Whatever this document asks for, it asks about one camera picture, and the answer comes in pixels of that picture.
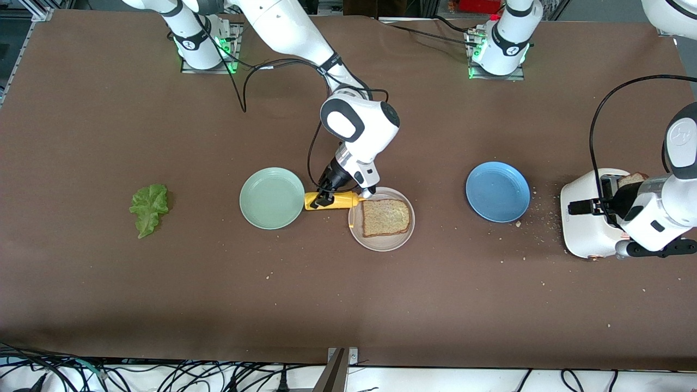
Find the blue plate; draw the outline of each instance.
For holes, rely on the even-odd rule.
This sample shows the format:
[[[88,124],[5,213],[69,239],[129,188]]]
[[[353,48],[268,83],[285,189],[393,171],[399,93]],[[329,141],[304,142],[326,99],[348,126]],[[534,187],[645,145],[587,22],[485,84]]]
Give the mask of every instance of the blue plate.
[[[465,194],[476,213],[497,223],[520,218],[530,205],[525,177],[515,167],[501,162],[475,167],[467,177]]]

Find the green plate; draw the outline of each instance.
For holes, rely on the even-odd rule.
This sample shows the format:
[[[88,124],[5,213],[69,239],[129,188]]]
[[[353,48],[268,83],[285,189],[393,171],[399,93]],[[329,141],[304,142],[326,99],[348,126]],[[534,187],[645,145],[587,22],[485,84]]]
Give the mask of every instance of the green plate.
[[[254,173],[240,192],[242,215],[265,230],[290,225],[304,204],[305,189],[300,179],[281,167],[267,167]]]

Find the green lettuce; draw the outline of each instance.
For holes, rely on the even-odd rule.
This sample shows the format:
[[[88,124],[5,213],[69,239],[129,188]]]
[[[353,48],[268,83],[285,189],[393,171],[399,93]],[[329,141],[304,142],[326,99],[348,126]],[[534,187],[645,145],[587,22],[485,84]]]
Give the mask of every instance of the green lettuce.
[[[133,195],[131,213],[138,215],[135,228],[138,229],[138,238],[141,239],[152,234],[155,226],[160,223],[160,215],[167,213],[167,187],[159,183],[139,189]]]

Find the gray floor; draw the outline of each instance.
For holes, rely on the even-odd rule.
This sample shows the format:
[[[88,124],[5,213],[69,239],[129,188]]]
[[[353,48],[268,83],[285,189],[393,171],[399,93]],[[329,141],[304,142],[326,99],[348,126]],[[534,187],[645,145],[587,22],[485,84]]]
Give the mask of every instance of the gray floor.
[[[117,0],[78,0],[76,8],[135,10]],[[648,22],[641,0],[571,0],[560,20],[589,22]],[[29,29],[29,21],[0,19],[0,86],[4,86]],[[697,76],[697,41],[677,38],[687,75]],[[697,86],[693,84],[697,97]]]

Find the plate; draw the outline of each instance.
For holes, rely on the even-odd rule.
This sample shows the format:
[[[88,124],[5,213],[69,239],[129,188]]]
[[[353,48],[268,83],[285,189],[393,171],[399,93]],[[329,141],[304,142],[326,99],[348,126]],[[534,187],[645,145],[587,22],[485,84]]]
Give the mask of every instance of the plate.
[[[467,201],[484,219],[512,222],[530,205],[530,188],[515,167],[502,162],[482,163],[470,172],[465,185]]]
[[[411,237],[411,233],[414,232],[414,224],[416,221],[416,217],[414,216],[414,208],[404,195],[394,189],[379,186],[375,189],[375,195],[373,195],[370,200],[383,199],[401,200],[409,207],[411,223],[409,224],[409,228],[406,230],[406,233],[395,234],[392,236],[375,236],[365,238],[363,236],[363,206],[359,203],[357,206],[351,207],[351,209],[348,210],[348,228],[351,230],[353,238],[355,238],[359,244],[370,250],[375,250],[376,252],[389,252],[404,245],[409,240],[409,237]]]
[[[300,215],[304,203],[302,182],[281,167],[267,167],[254,173],[240,192],[242,215],[260,229],[290,225]]]

